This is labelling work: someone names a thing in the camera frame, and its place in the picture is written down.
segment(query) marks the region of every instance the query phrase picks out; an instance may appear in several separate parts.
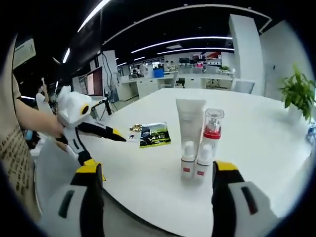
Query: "office chair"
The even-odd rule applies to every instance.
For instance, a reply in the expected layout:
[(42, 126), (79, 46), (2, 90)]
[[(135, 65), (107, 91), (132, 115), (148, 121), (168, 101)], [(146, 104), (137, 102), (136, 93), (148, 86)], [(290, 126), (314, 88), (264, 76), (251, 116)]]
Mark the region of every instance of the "office chair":
[(178, 79), (179, 72), (173, 74), (173, 78), (171, 79), (170, 84), (162, 84), (162, 88), (174, 88), (176, 86), (176, 81)]
[(207, 73), (209, 73), (209, 74), (216, 74), (217, 67), (216, 67), (216, 66), (207, 65), (206, 71), (207, 71)]
[(192, 73), (193, 74), (202, 74), (202, 69), (203, 68), (192, 68)]
[(231, 91), (251, 94), (255, 86), (255, 82), (248, 80), (234, 79)]

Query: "bottle with red label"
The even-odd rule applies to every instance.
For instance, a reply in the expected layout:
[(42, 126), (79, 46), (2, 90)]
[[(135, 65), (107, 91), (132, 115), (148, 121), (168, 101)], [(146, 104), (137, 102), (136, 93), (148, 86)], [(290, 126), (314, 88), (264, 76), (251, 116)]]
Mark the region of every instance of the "bottle with red label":
[(187, 141), (182, 146), (181, 158), (181, 176), (186, 179), (191, 179), (194, 173), (196, 161), (196, 146), (193, 141)]
[(215, 160), (218, 142), (222, 135), (221, 122), (223, 118), (223, 110), (207, 109), (205, 111), (203, 137), (195, 166), (195, 178), (197, 179), (203, 179), (206, 176), (209, 166)]

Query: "hand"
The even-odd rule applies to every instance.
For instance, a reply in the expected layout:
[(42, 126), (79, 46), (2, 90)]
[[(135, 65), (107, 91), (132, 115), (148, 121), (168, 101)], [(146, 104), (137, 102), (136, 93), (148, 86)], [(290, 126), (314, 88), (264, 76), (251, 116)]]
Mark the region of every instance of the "hand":
[(64, 133), (64, 126), (57, 120), (56, 116), (49, 117), (48, 131), (54, 138), (61, 138)]

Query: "black ceiling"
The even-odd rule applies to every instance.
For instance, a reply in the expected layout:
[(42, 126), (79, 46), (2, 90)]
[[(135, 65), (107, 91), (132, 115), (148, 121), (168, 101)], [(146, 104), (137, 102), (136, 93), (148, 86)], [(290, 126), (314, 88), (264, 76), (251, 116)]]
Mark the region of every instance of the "black ceiling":
[[(57, 80), (57, 64), (52, 60), (55, 57), (60, 62), (76, 36), (77, 30), (83, 20), (92, 11), (100, 0), (46, 0), (35, 1), (31, 5), (25, 5), (23, 21), (19, 27), (18, 41), (32, 37), (35, 42), (37, 55), (14, 70), (20, 84), (22, 94), (34, 96), (40, 79), (45, 77), (47, 83)], [(135, 24), (146, 17), (166, 10), (195, 4), (228, 4), (261, 12), (272, 18), (271, 24), (279, 22), (280, 10), (276, 4), (242, 3), (241, 1), (225, 0), (112, 0), (102, 10), (101, 38), (95, 43), (107, 41), (113, 35), (124, 28)], [(131, 54), (136, 49), (180, 38), (198, 36), (228, 36), (229, 15), (239, 14), (253, 17), (257, 28), (260, 29), (267, 18), (244, 10), (230, 7), (197, 7), (166, 13), (124, 31), (105, 45), (103, 50), (115, 50), (119, 58), (118, 64), (131, 63), (133, 59), (146, 56), (156, 57), (158, 52), (167, 51), (162, 45)], [(184, 48), (191, 47), (224, 47), (225, 40), (190, 40), (181, 42)]]

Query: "white wall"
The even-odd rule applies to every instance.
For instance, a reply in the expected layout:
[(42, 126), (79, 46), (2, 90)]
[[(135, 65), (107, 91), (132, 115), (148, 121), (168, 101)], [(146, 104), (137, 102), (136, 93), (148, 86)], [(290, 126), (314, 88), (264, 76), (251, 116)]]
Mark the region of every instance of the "white wall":
[(260, 36), (265, 77), (267, 81), (265, 95), (281, 100), (281, 78), (293, 75), (293, 64), (308, 79), (315, 79), (307, 54), (300, 39), (286, 21), (281, 21)]
[(110, 85), (110, 71), (109, 68), (112, 72), (112, 83), (116, 83), (117, 82), (117, 75), (115, 73), (118, 72), (118, 68), (117, 68), (117, 61), (116, 61), (116, 57), (115, 57), (115, 51), (114, 50), (110, 50), (110, 51), (103, 51), (103, 54), (100, 54), (98, 56), (98, 61), (99, 61), (99, 65), (102, 66), (102, 78), (103, 78), (103, 86), (106, 92), (110, 91), (108, 84)]
[(222, 66), (228, 66), (230, 69), (236, 68), (235, 54), (229, 52), (222, 52)]
[(252, 94), (264, 95), (262, 49), (253, 18), (231, 14), (229, 26), (235, 48), (236, 78), (254, 81)]

